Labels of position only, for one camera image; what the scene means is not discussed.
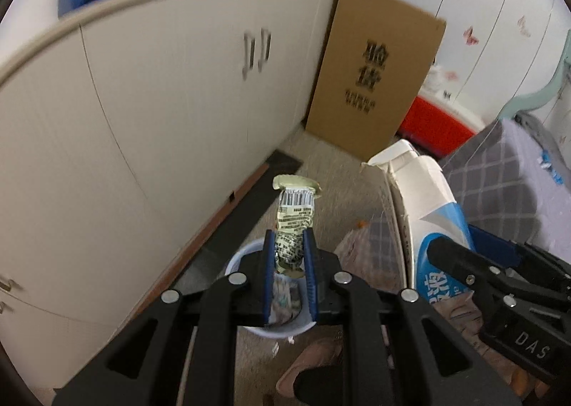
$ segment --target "cardboard box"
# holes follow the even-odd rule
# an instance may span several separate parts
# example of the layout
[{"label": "cardboard box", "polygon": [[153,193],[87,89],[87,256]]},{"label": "cardboard box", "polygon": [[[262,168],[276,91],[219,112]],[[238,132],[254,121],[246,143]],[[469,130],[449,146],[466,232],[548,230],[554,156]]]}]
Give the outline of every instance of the cardboard box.
[{"label": "cardboard box", "polygon": [[430,241],[445,236],[474,250],[464,214],[436,161],[398,141],[362,164],[362,174],[381,194],[401,275],[430,303],[468,291],[430,264]]},{"label": "cardboard box", "polygon": [[400,0],[339,0],[306,129],[363,161],[387,147],[445,26]]}]

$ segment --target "barcode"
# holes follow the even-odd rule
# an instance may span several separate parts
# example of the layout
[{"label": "barcode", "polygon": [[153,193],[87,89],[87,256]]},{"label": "barcode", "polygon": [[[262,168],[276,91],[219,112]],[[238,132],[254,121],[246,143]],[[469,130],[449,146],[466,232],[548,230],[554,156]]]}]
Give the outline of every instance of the barcode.
[{"label": "barcode", "polygon": [[313,192],[311,190],[284,190],[281,193],[280,206],[311,206]]}]

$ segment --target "brown cardboard box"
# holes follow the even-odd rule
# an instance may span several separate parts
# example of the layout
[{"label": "brown cardboard box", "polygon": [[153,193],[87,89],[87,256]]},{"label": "brown cardboard box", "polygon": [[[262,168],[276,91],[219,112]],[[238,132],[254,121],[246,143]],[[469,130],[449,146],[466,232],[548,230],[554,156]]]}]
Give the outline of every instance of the brown cardboard box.
[{"label": "brown cardboard box", "polygon": [[389,146],[445,27],[400,0],[339,0],[306,129],[363,161]]}]

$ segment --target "orange object on floor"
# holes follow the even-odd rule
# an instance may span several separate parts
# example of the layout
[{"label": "orange object on floor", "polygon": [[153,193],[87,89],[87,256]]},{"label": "orange object on floor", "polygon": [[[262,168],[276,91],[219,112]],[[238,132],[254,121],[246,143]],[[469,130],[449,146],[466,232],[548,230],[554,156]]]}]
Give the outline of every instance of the orange object on floor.
[{"label": "orange object on floor", "polygon": [[418,96],[404,117],[399,134],[433,155],[443,158],[476,133]]}]

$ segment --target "metal rivet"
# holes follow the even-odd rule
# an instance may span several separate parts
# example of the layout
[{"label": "metal rivet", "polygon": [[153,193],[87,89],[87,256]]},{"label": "metal rivet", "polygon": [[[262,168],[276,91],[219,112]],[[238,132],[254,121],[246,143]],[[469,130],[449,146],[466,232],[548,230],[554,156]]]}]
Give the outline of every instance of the metal rivet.
[{"label": "metal rivet", "polygon": [[171,290],[165,290],[162,293],[161,300],[163,301],[163,303],[171,304],[171,303],[176,303],[180,297],[181,295],[179,295],[179,292],[171,289]]},{"label": "metal rivet", "polygon": [[338,284],[348,284],[353,280],[353,276],[345,271],[336,272],[333,278]]},{"label": "metal rivet", "polygon": [[400,297],[408,301],[409,303],[414,303],[416,300],[419,299],[419,294],[416,290],[412,288],[405,288],[402,292],[400,292]]},{"label": "metal rivet", "polygon": [[228,282],[232,285],[242,285],[245,284],[247,280],[248,278],[243,272],[233,272],[228,276]]},{"label": "metal rivet", "polygon": [[516,299],[512,297],[512,295],[506,295],[504,297],[504,303],[506,303],[510,308],[513,308],[517,304]]}]

